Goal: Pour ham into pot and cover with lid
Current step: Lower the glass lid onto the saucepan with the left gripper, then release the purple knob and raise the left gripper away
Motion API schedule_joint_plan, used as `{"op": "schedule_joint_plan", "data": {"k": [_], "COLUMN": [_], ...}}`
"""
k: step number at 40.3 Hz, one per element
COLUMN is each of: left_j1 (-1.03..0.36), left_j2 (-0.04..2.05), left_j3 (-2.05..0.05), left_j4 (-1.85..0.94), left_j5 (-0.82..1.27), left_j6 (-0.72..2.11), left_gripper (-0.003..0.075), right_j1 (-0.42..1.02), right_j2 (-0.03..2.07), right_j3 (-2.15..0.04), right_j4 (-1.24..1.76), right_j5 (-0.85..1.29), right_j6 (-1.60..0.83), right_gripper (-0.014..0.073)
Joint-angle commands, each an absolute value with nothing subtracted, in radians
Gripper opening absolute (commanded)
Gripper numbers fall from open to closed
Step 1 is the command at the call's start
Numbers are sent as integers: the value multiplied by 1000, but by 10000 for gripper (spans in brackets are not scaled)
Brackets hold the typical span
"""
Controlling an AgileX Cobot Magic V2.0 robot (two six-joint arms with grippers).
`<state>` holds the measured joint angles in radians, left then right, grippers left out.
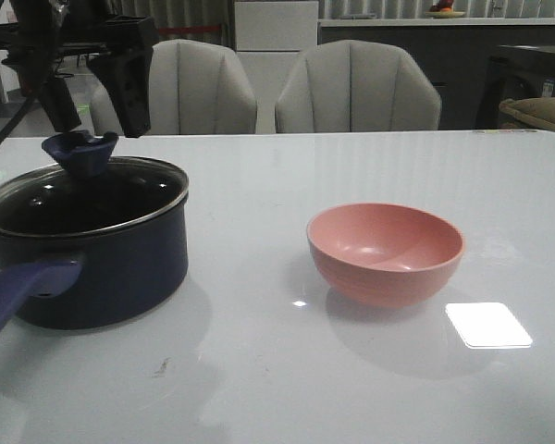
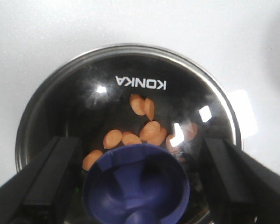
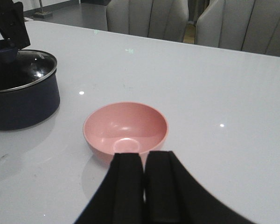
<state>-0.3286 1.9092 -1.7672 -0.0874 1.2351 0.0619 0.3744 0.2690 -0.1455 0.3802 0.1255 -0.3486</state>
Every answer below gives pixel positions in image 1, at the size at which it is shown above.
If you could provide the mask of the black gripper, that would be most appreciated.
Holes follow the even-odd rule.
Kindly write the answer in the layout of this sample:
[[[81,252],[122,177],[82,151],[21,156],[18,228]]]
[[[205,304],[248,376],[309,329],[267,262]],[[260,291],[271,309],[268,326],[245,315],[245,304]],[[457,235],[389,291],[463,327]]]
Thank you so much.
[[[17,20],[0,24],[0,50],[19,53],[9,53],[4,65],[16,72],[21,95],[39,102],[56,132],[72,131],[81,120],[56,73],[56,58],[32,48],[55,48],[59,55],[111,53],[90,60],[89,70],[105,87],[125,136],[139,138],[151,128],[150,47],[158,42],[152,18],[124,16],[112,1],[10,5]]]

